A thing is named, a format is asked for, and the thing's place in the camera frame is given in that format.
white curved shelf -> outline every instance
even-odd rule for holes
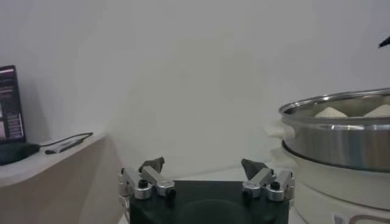
[[[84,140],[83,143],[59,154],[46,155],[44,151],[49,149],[49,147],[42,148],[38,153],[27,157],[26,159],[0,166],[0,187],[28,180],[88,146],[95,144],[104,137],[105,134],[95,134]]]

laptop screen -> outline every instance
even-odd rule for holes
[[[0,68],[0,144],[25,142],[15,66]]]

cooker handle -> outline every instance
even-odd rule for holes
[[[295,138],[294,129],[289,125],[285,125],[282,121],[276,121],[266,125],[263,127],[263,130],[270,138],[279,138],[282,140]]]

stainless steel steamer pot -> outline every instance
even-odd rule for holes
[[[293,135],[283,138],[283,146],[316,163],[390,172],[390,117],[363,117],[384,104],[390,105],[390,88],[318,96],[284,105],[279,113]],[[315,117],[327,107],[348,117]]]

black cable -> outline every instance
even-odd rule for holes
[[[63,141],[69,140],[71,138],[79,137],[79,136],[85,136],[85,137],[82,137],[82,138],[79,139],[81,141],[84,141],[84,139],[89,138],[91,135],[93,135],[93,132],[87,132],[87,133],[81,133],[81,134],[78,134],[78,135],[72,135],[70,137],[61,139],[61,140],[56,141],[56,142],[48,143],[48,144],[45,144],[45,145],[40,145],[40,147],[47,147],[47,146],[51,146],[51,145],[56,145],[56,144],[61,143]]]

